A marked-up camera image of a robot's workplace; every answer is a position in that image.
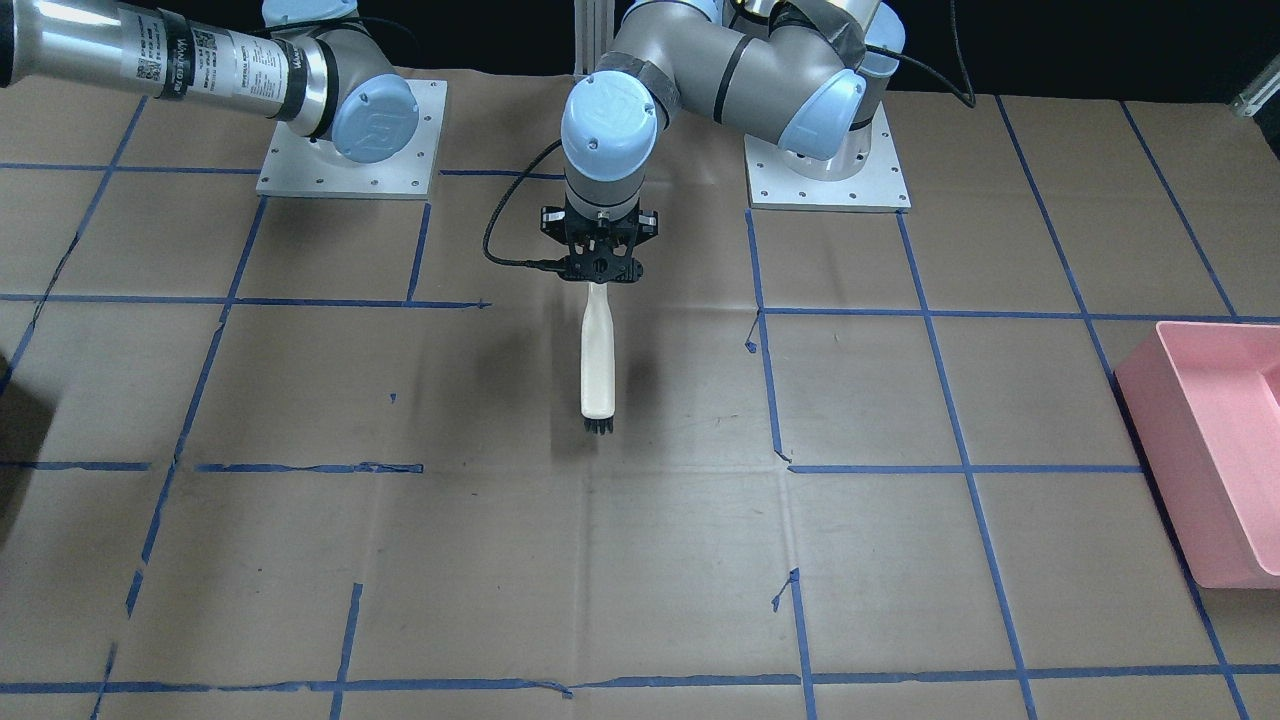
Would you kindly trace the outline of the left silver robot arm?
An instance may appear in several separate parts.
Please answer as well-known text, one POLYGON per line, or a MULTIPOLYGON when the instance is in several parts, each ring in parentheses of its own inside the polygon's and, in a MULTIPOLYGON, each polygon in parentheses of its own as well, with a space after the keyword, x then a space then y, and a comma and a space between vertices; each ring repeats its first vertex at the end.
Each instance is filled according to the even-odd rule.
POLYGON ((640 205, 646 163, 681 111, 813 161, 836 159, 879 101, 864 68, 877 1, 777 1, 763 36, 724 23, 719 1, 635 1, 611 50, 564 102, 564 205, 541 232, 566 247, 526 268, 563 281, 634 283, 657 236, 640 205))

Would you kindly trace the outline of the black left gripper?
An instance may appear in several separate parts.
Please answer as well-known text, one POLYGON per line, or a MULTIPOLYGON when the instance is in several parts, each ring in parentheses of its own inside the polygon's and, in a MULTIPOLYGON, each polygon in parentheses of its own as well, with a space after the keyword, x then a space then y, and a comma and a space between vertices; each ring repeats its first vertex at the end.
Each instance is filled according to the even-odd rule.
POLYGON ((567 247, 559 260, 541 260, 540 268, 563 281, 635 283, 644 274, 635 249, 659 232, 655 211, 634 208, 620 219, 590 219, 576 209, 544 206, 541 232, 567 247))

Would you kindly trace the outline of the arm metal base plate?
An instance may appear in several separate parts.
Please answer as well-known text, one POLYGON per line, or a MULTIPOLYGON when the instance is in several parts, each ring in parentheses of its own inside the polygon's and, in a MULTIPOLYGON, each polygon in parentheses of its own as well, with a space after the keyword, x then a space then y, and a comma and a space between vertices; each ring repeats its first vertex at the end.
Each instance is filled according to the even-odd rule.
POLYGON ((384 161, 356 163, 334 143, 316 142, 278 123, 256 183, 256 193, 288 199, 429 200, 436 174, 448 83, 410 79, 419 123, 410 142, 384 161))
POLYGON ((782 211, 909 211, 913 202, 879 105, 870 124, 846 136, 822 161, 748 136, 745 163, 750 208, 782 211))

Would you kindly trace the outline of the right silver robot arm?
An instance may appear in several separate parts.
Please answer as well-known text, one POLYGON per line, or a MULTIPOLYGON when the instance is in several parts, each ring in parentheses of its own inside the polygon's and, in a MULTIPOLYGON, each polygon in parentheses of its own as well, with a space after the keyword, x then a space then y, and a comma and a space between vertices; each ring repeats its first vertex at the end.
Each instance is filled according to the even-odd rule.
POLYGON ((361 164, 399 152, 421 119, 355 1, 265 1, 253 33, 119 1, 5 1, 1 10, 4 86, 45 76, 220 105, 361 164))

